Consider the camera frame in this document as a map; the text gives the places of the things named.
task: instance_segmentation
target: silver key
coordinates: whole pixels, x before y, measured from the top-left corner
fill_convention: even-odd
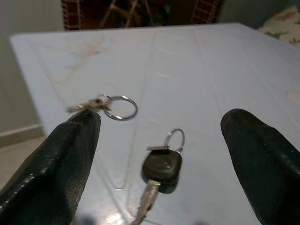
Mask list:
[[[149,180],[141,197],[141,205],[138,209],[135,220],[131,225],[139,225],[146,218],[147,212],[151,209],[158,195],[160,182]]]

